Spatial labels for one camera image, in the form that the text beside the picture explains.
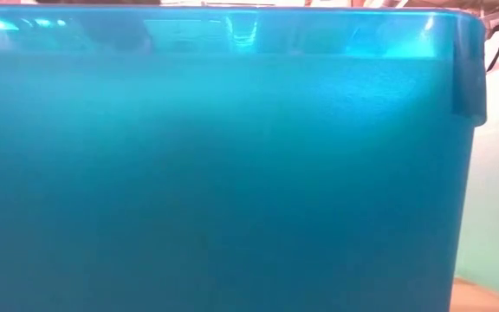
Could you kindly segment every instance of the wooden surface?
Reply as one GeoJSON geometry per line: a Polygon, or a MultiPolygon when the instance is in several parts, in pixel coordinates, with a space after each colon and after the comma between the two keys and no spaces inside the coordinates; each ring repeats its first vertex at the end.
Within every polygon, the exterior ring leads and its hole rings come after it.
{"type": "Polygon", "coordinates": [[[473,283],[456,280],[450,312],[499,312],[499,295],[473,283]]]}

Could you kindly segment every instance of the plastic bin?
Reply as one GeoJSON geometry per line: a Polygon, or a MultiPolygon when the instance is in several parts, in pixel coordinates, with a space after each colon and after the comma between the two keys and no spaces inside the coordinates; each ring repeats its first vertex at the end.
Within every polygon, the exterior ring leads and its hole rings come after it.
{"type": "Polygon", "coordinates": [[[483,39],[444,10],[0,6],[0,311],[447,310],[483,39]]]}

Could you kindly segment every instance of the blue plastic container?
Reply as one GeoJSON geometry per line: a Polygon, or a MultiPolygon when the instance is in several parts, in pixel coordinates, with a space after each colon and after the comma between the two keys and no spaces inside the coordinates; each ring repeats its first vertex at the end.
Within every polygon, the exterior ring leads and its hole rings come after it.
{"type": "Polygon", "coordinates": [[[0,6],[0,311],[441,312],[483,26],[0,6]]]}

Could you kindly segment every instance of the translucent plastic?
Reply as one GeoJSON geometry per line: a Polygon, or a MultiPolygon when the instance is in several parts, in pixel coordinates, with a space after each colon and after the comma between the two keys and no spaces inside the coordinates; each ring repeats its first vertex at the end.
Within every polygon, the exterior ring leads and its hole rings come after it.
{"type": "Polygon", "coordinates": [[[448,308],[483,26],[0,6],[0,311],[448,308]]]}

